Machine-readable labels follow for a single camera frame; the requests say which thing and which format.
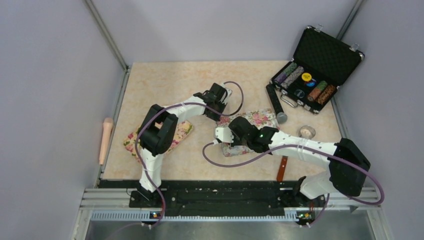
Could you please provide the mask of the black microphone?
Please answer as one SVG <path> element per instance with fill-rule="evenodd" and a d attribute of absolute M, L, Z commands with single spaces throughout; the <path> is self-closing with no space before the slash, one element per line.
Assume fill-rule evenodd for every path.
<path fill-rule="evenodd" d="M 284 124 L 288 120 L 287 114 L 284 112 L 283 107 L 280 103 L 280 100 L 277 96 L 277 92 L 274 88 L 274 86 L 269 83 L 265 87 L 266 93 L 269 99 L 269 102 L 274 110 L 274 113 L 276 115 L 276 120 L 279 124 Z"/>

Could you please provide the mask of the grey poker chip stack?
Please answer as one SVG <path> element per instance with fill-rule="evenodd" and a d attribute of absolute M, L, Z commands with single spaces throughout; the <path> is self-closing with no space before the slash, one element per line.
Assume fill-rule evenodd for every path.
<path fill-rule="evenodd" d="M 284 89 L 287 89 L 303 72 L 304 67 L 298 66 L 281 84 Z"/>

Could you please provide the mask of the green poker chip stack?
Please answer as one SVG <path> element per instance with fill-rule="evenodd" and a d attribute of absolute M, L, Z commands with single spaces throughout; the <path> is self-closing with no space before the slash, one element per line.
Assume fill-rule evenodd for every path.
<path fill-rule="evenodd" d="M 307 100 L 310 102 L 315 101 L 319 95 L 325 90 L 325 88 L 328 86 L 328 83 L 326 81 L 321 81 L 307 96 Z"/>

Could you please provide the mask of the black poker chip case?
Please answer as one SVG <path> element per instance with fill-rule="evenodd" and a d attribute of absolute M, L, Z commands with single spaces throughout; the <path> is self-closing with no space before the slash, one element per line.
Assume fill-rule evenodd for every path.
<path fill-rule="evenodd" d="M 281 92 L 283 97 L 294 101 L 296 106 L 317 115 L 331 101 L 364 58 L 365 55 L 358 49 L 357 44 L 348 45 L 323 32 L 321 27 L 308 25 L 302 32 L 292 59 L 269 82 Z M 291 62 L 296 63 L 297 67 L 304 67 L 303 73 L 310 73 L 312 79 L 316 80 L 316 85 L 306 86 L 306 82 L 302 80 L 303 73 L 287 89 L 282 87 L 282 83 L 275 83 L 274 78 Z M 321 81 L 336 86 L 336 90 L 324 105 L 317 102 L 318 98 L 312 102 L 307 100 L 309 93 Z"/>

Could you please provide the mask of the floral tray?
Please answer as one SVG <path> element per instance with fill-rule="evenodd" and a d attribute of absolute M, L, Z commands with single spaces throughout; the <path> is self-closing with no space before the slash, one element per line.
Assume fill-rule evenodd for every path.
<path fill-rule="evenodd" d="M 220 120 L 216 123 L 217 127 L 228 127 L 230 122 L 236 117 L 244 117 L 250 124 L 255 125 L 258 129 L 262 127 L 272 127 L 279 129 L 279 124 L 275 113 L 271 108 L 264 108 L 260 110 L 253 110 L 249 112 L 238 113 L 233 116 L 221 116 Z M 245 155 L 253 153 L 254 151 L 246 146 L 231 145 L 230 143 L 222 143 L 221 151 L 225 157 L 233 157 L 238 155 Z"/>

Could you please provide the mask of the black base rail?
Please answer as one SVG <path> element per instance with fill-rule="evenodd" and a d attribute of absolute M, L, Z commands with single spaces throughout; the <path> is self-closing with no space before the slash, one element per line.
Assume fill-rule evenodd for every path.
<path fill-rule="evenodd" d="M 301 219 L 314 219 L 315 210 L 329 206 L 325 194 L 303 196 L 296 181 L 164 180 L 159 190 L 142 189 L 136 180 L 101 180 L 100 189 L 128 189 L 129 207 L 150 209 L 149 218 L 164 217 L 283 217 L 288 208 L 301 208 Z"/>

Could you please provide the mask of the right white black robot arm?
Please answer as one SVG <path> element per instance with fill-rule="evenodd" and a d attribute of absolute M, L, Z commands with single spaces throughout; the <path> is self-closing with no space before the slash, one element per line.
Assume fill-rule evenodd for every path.
<path fill-rule="evenodd" d="M 302 177 L 293 192 L 299 206 L 330 193 L 358 197 L 371 164 L 357 145 L 348 138 L 339 142 L 314 141 L 287 134 L 275 127 L 258 128 L 236 117 L 227 127 L 218 127 L 215 135 L 223 143 L 245 146 L 256 153 L 293 157 L 316 165 L 324 171 Z"/>

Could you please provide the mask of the purple poker chip stack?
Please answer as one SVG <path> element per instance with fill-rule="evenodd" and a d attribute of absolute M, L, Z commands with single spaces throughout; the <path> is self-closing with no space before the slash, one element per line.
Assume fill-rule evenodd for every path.
<path fill-rule="evenodd" d="M 295 62 L 291 62 L 273 80 L 274 83 L 281 84 L 298 67 Z"/>

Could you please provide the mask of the blue poker chip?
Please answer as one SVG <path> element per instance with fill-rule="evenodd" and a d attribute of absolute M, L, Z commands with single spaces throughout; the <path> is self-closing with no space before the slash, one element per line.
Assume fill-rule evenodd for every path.
<path fill-rule="evenodd" d="M 315 79 L 311 79 L 310 81 L 308 81 L 308 82 L 305 83 L 305 85 L 307 87 L 310 87 L 310 88 L 315 87 L 316 84 L 317 84 L 317 81 Z"/>

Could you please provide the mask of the yellow dealer button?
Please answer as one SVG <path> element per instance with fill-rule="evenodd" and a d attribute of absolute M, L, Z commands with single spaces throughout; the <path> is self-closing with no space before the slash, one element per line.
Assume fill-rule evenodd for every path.
<path fill-rule="evenodd" d="M 311 80 L 312 80 L 312 75 L 311 75 L 310 73 L 308 73 L 308 72 L 304 72 L 304 73 L 301 75 L 301 79 L 302 79 L 303 81 L 305 81 L 305 82 L 309 82 L 309 81 L 311 81 Z"/>

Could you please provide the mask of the folded floral cloth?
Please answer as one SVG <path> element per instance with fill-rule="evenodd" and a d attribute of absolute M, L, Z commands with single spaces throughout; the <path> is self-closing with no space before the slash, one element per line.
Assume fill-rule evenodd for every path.
<path fill-rule="evenodd" d="M 136 154 L 135 143 L 136 137 L 141 129 L 142 127 L 140 126 L 136 130 L 131 132 L 123 141 L 123 147 L 125 148 L 125 150 L 128 151 L 139 164 L 141 164 L 141 160 Z M 180 142 L 185 140 L 193 130 L 193 125 L 188 121 L 183 121 L 182 123 L 178 124 L 173 136 L 171 146 L 164 154 L 169 154 L 173 149 L 175 149 L 179 145 Z"/>

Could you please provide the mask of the brown poker chip stack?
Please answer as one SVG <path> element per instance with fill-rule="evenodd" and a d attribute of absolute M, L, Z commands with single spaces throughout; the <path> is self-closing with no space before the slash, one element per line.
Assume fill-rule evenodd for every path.
<path fill-rule="evenodd" d="M 331 95 L 334 93 L 334 91 L 337 89 L 334 85 L 328 85 L 324 91 L 319 95 L 318 99 L 316 100 L 317 103 L 320 105 L 324 105 L 324 103 L 331 97 Z"/>

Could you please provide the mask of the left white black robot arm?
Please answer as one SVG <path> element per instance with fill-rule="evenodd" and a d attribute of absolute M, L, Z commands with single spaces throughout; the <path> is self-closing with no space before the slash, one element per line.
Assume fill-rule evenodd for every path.
<path fill-rule="evenodd" d="M 135 151 L 142 164 L 138 192 L 149 207 L 166 207 L 160 190 L 161 169 L 165 153 L 170 149 L 177 126 L 196 116 L 217 122 L 224 114 L 232 90 L 213 83 L 210 89 L 197 92 L 188 99 L 169 106 L 154 104 L 148 110 L 135 138 Z"/>

